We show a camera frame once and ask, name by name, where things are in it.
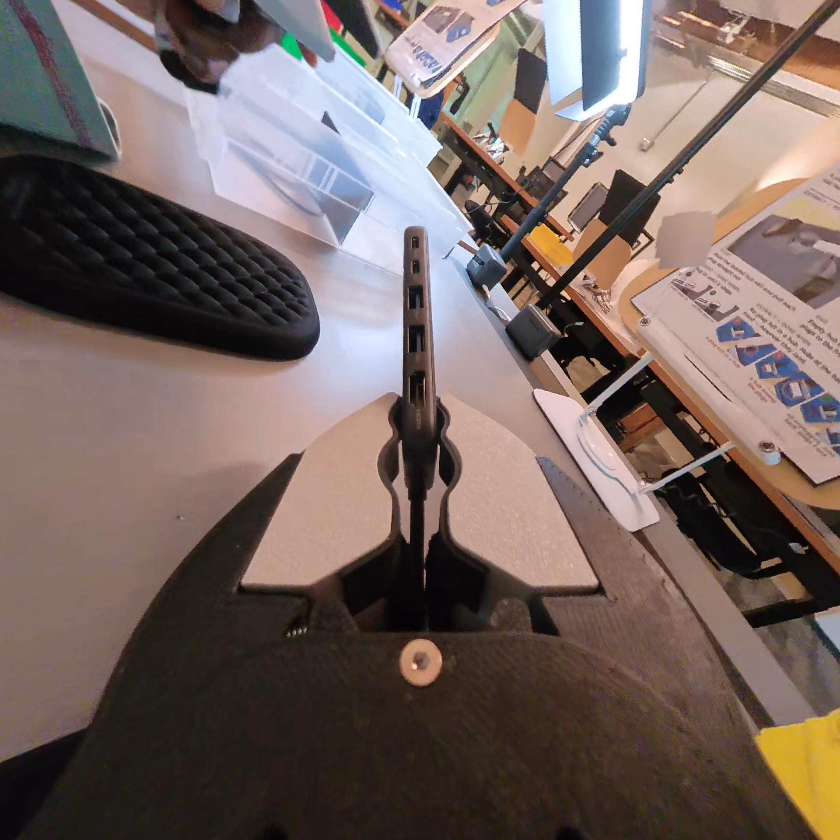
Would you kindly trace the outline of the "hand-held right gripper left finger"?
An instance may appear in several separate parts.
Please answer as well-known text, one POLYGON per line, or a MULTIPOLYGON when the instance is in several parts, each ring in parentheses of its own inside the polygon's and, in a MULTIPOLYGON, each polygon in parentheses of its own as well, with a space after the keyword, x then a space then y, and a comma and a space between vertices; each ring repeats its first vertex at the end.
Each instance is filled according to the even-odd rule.
POLYGON ((242 588, 318 589, 398 535, 397 403, 397 394, 383 394, 309 445, 257 544, 242 588))

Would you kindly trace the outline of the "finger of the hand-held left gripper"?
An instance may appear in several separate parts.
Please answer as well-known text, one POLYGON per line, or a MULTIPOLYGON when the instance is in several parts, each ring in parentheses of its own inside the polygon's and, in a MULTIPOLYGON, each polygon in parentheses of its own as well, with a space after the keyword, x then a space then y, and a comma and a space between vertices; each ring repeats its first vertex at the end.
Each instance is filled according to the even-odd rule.
POLYGON ((255 1, 258 10, 322 60, 335 47, 320 1, 255 1))

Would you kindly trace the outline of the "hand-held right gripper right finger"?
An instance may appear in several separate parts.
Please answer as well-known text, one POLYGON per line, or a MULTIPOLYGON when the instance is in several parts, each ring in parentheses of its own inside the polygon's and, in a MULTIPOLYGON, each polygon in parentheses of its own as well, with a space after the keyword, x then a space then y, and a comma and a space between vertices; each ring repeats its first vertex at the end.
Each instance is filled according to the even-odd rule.
POLYGON ((451 393, 442 455, 453 477, 440 525, 453 549, 526 594, 591 594, 598 578, 538 458, 517 435, 451 393))

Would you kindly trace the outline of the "slim dark grey usb hub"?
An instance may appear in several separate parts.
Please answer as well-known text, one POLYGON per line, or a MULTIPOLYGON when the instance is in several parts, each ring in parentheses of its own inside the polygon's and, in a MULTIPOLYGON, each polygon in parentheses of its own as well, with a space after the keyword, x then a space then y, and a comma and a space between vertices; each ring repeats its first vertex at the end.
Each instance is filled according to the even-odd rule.
POLYGON ((426 228, 407 227, 403 237, 400 431, 411 500, 424 500, 433 485, 438 451, 431 263, 426 228))

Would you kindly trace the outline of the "white document stand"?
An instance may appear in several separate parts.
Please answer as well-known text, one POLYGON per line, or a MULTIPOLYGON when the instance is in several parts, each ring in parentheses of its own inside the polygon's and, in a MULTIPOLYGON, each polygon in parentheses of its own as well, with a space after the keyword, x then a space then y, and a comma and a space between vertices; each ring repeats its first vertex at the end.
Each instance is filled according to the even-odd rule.
POLYGON ((643 483, 636 476, 615 448, 613 439, 602 430, 596 419, 596 411, 609 396, 613 396, 636 374, 644 371, 654 358, 652 353, 646 352, 592 403, 586 405, 579 404, 566 395, 543 389, 536 389, 532 394, 539 409, 561 438, 603 505, 614 519, 630 532, 643 530, 659 522, 658 507, 653 500, 656 490, 726 454, 735 446, 732 441, 728 441, 712 452, 689 462, 671 476, 651 484, 643 483))

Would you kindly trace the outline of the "clear plastic bin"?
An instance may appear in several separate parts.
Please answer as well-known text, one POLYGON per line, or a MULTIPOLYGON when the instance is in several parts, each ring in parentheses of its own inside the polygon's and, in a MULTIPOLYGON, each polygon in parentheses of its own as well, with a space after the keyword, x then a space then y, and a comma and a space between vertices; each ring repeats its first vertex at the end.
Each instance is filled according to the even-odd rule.
POLYGON ((467 240, 466 217, 427 169, 355 147, 330 110, 324 121, 279 104, 273 113, 238 93, 191 95, 216 194, 396 275, 406 228, 424 228, 436 258, 467 240))
POLYGON ((342 51, 312 68, 273 45, 239 59, 224 75, 221 92, 244 96, 287 122, 291 108, 317 122, 328 117, 359 150, 395 161, 426 168, 442 148, 406 106, 342 51))

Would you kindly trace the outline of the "printed instruction sheet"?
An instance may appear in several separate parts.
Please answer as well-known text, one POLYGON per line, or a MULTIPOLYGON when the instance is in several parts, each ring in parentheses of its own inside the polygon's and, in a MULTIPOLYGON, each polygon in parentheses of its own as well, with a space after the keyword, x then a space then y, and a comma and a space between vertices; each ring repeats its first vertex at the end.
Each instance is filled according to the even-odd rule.
POLYGON ((839 474, 838 164, 631 298, 638 334, 754 457, 839 474))
POLYGON ((483 53, 522 1, 432 3, 386 49, 384 61, 420 98, 441 91, 483 53))

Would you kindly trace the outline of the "grey table clamp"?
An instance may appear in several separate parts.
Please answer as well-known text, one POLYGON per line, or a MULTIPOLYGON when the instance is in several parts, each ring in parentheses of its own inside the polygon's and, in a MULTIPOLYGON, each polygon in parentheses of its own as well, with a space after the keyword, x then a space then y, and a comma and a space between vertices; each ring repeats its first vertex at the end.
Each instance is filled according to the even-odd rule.
POLYGON ((551 350, 562 338, 546 312, 532 304, 524 306, 507 323, 506 333, 527 361, 551 350))
POLYGON ((466 266, 467 276, 475 289, 488 290, 496 286, 508 273, 500 252, 488 243, 482 244, 466 266))

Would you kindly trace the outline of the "wood edged desk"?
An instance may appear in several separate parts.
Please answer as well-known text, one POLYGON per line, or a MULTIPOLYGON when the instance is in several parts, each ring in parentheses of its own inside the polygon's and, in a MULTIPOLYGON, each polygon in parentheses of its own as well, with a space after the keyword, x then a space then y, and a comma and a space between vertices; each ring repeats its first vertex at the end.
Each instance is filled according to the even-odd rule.
MULTIPOLYGON (((458 168, 444 188, 447 193, 455 189, 465 172, 470 172, 475 174, 490 189, 492 195, 503 194, 505 189, 509 189, 513 193, 518 193, 516 200, 523 207, 532 209, 536 206, 537 203, 530 193, 521 189, 513 176, 506 173, 498 163, 494 162, 488 153, 482 150, 449 115, 442 114, 440 124, 442 126, 441 141, 452 149, 458 157, 458 168)), ((567 287, 565 293, 571 300, 575 301, 585 313, 585 316, 594 323, 617 352, 623 356, 642 353, 634 336, 618 313, 615 292, 611 297, 612 309, 608 313, 604 312, 594 302, 591 294, 584 293, 579 285, 567 287)), ((728 434, 722 430, 721 423, 712 417, 709 408, 703 407, 698 397, 691 396, 687 387, 679 385, 676 377, 673 374, 666 373, 662 366, 655 367, 654 371, 660 376, 668 389, 688 407, 692 415, 711 433, 714 439, 721 442, 728 440, 728 434)), ((771 485, 767 477, 769 473, 767 469, 762 471, 760 465, 755 464, 750 457, 737 449, 731 450, 730 454, 734 462, 781 511, 802 537, 808 539, 809 543, 829 564, 838 566, 837 535, 824 529, 824 523, 819 518, 814 518, 803 507, 796 506, 781 490, 771 485)))

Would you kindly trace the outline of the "black quilted pad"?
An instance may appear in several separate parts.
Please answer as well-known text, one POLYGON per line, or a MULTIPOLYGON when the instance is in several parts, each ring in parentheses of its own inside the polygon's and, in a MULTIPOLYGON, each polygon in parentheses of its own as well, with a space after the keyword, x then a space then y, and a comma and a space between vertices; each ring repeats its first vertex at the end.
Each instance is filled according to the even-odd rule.
POLYGON ((84 322, 267 361, 321 332, 307 278, 234 227, 78 164, 1 164, 1 289, 84 322))

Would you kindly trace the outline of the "led panel light on stand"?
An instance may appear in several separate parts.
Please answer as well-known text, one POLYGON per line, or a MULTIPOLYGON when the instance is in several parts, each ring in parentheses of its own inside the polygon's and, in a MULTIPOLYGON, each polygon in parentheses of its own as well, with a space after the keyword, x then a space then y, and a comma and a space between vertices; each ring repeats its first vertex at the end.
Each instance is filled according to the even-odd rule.
POLYGON ((624 125, 633 103, 644 92, 652 2, 548 1, 542 5, 552 103, 572 98, 556 114, 578 123, 598 116, 602 120, 505 244, 500 252, 504 260, 545 221, 571 177, 597 158, 601 143, 614 144, 611 132, 624 125))

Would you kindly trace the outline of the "yellow plastic bin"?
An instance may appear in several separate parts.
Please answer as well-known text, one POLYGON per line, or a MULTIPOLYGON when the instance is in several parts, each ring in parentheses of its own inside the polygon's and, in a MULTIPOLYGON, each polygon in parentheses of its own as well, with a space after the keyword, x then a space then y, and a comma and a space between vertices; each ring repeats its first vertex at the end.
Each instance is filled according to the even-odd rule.
POLYGON ((839 838, 839 710, 759 731, 754 740, 797 810, 821 839, 839 838))

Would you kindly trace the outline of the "long black pole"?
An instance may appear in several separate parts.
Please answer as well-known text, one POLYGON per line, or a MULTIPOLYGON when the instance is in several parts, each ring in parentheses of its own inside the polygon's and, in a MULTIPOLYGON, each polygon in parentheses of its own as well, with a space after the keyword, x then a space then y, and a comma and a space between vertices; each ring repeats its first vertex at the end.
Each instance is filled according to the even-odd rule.
POLYGON ((536 306, 547 310, 554 304, 561 292, 570 285, 573 279, 581 275, 592 261, 624 231, 638 213, 644 209, 648 201, 657 196, 661 190, 681 175, 692 158, 713 139, 723 127, 763 88, 763 86, 783 67, 789 58, 801 48, 833 16, 839 8, 839 1, 825 1, 815 12, 806 19, 804 24, 796 29, 775 50, 762 66, 745 81, 734 96, 732 96, 715 116, 680 150, 675 158, 656 175, 642 192, 627 205, 627 207, 611 222, 595 241, 586 249, 583 255, 574 260, 570 268, 556 280, 551 288, 544 292, 536 306))

